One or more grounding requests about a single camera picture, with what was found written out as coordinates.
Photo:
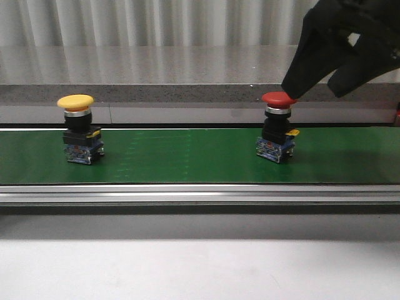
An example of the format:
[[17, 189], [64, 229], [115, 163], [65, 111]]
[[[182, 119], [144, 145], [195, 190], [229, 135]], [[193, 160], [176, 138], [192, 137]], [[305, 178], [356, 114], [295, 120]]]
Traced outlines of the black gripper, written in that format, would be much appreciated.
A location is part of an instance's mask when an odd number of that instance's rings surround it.
[[[352, 33], [360, 36], [354, 49]], [[318, 1], [281, 87], [298, 99], [333, 73], [327, 85], [340, 98], [398, 68], [399, 1]]]

